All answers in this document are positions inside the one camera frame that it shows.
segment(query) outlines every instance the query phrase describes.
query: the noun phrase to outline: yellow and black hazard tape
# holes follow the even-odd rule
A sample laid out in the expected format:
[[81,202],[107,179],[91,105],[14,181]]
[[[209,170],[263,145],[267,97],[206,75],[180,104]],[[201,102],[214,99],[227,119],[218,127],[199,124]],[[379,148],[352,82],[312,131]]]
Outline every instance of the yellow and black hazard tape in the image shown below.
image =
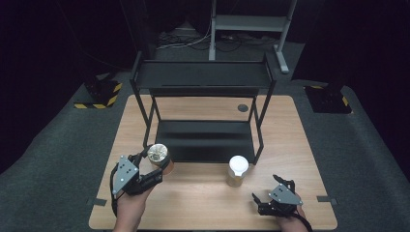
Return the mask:
[[[322,86],[318,86],[318,85],[313,85],[313,86],[310,86],[310,87],[313,88],[313,89],[323,89]],[[349,102],[347,101],[346,97],[342,96],[341,100],[343,101],[344,106],[347,107],[349,105]]]
[[118,83],[115,86],[114,90],[112,91],[112,97],[108,100],[108,103],[75,102],[74,108],[109,108],[115,103],[115,101],[117,101],[118,93],[120,92],[122,86],[122,83]]

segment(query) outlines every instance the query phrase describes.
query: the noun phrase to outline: black panel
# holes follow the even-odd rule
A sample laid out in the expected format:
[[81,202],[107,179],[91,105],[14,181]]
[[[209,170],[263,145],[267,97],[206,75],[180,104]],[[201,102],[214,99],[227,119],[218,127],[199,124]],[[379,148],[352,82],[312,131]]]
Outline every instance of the black panel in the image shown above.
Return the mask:
[[254,160],[248,122],[161,121],[156,143],[166,144],[174,161],[229,162],[234,156]]

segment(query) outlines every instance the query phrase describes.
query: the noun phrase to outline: black metal frame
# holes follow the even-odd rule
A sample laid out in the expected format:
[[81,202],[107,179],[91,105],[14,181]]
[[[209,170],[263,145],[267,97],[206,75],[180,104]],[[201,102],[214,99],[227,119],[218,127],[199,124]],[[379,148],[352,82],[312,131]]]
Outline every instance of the black metal frame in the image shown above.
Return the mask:
[[[244,85],[211,85],[211,86],[202,86],[202,85],[189,85],[185,86],[184,84],[176,83],[176,85],[165,85],[163,88],[160,86],[145,86],[142,82],[138,82],[138,78],[141,78],[140,76],[140,71],[141,67],[144,64],[158,64],[158,65],[181,65],[181,64],[200,64],[204,63],[204,65],[215,65],[215,64],[226,64],[229,66],[230,64],[255,64],[255,65],[264,65],[266,67],[266,72],[262,73],[267,75],[269,78],[269,81],[264,82],[263,85],[261,86],[244,86]],[[259,148],[256,152],[256,154],[253,151],[253,144],[251,146],[252,153],[253,153],[253,159],[247,158],[249,162],[252,162],[253,164],[257,164],[259,157],[262,153],[262,150],[264,148],[264,143],[263,143],[263,137],[262,137],[262,131],[261,131],[261,126],[263,119],[265,117],[271,96],[274,91],[275,83],[276,81],[273,79],[273,61],[265,55],[263,61],[261,62],[166,62],[166,61],[147,61],[143,60],[143,57],[140,52],[138,52],[137,57],[135,59],[133,68],[132,68],[132,74],[130,78],[130,83],[133,89],[133,92],[135,94],[137,103],[139,105],[142,117],[144,119],[145,125],[146,125],[146,131],[144,135],[144,141],[143,141],[143,146],[147,147],[148,146],[148,139],[149,139],[149,133],[150,129],[152,127],[152,122],[154,118],[154,113],[157,115],[157,118],[159,120],[159,127],[161,123],[165,122],[186,122],[186,123],[201,123],[201,122],[212,122],[212,123],[222,123],[225,125],[229,125],[226,123],[247,123],[250,126],[252,114],[254,117],[254,122],[256,124],[256,130],[257,130],[257,136],[258,136],[258,142],[259,142]],[[144,76],[143,78],[154,78],[153,76]],[[140,96],[140,91],[142,89],[147,89],[151,95],[152,99],[152,104],[150,108],[149,114],[147,114],[147,111],[145,109],[145,106],[142,102],[142,98]],[[258,115],[258,110],[256,106],[256,100],[257,96],[259,95],[260,89],[268,89],[268,92],[266,94],[266,100],[263,104],[260,116]],[[251,108],[249,111],[249,117],[247,120],[244,121],[228,121],[228,120],[163,120],[160,115],[160,110],[157,105],[156,98],[166,98],[166,97],[229,97],[229,98],[248,98],[252,99],[251,103]],[[215,162],[220,162],[220,160],[208,160],[208,161],[215,161]]]

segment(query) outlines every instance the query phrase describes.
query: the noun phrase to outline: robotic hand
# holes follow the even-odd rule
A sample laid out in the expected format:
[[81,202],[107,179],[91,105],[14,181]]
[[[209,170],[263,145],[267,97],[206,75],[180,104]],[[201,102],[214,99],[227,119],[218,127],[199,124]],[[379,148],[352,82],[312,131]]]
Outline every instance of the robotic hand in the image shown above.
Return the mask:
[[310,223],[304,217],[295,213],[297,205],[303,205],[302,200],[295,194],[295,182],[285,181],[277,175],[274,175],[274,178],[279,182],[279,185],[269,193],[272,198],[271,202],[262,203],[254,193],[252,194],[253,201],[258,206],[259,215],[297,218],[304,224],[307,231],[311,232]]
[[[162,171],[166,168],[169,162],[166,162],[159,169],[156,169],[147,175],[139,174],[139,164],[142,158],[147,157],[147,152],[152,145],[145,148],[141,153],[137,155],[120,157],[120,161],[115,165],[111,171],[109,187],[111,190],[111,207],[114,215],[117,216],[117,200],[126,192],[129,195],[139,195],[142,192],[154,187],[162,182]],[[113,177],[117,172],[115,183],[113,185]],[[123,193],[117,198],[114,196],[120,192]]]

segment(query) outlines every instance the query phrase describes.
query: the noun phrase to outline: white cup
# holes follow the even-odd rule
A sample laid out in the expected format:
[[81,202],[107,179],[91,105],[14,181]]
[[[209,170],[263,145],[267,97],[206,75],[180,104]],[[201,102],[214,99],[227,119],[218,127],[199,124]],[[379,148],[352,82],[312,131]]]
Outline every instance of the white cup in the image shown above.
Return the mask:
[[231,158],[226,183],[231,187],[239,187],[244,181],[248,168],[249,163],[244,157],[235,156]]

